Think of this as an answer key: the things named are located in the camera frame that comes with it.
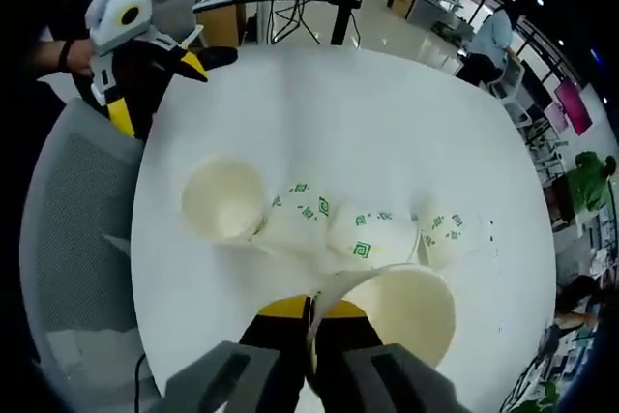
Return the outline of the person's left hand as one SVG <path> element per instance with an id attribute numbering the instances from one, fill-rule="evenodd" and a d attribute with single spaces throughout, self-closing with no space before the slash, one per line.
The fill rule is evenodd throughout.
<path id="1" fill-rule="evenodd" d="M 71 73 L 91 76 L 91 59 L 94 51 L 89 40 L 76 40 L 69 47 L 67 54 L 67 68 Z"/>

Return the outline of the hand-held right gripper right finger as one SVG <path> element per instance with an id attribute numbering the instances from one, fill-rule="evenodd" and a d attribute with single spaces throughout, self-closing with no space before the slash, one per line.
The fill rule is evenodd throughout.
<path id="1" fill-rule="evenodd" d="M 327 412 L 464 412 L 453 383 L 403 346 L 384 344 L 341 300 L 316 321 L 311 387 Z"/>

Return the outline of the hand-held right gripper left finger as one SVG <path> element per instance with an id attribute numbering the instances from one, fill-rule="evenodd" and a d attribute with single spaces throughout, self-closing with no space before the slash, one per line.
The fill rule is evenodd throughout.
<path id="1" fill-rule="evenodd" d="M 168 379 L 165 412 L 293 412 L 306 379 L 311 297 L 260 309 L 241 338 L 225 340 Z"/>

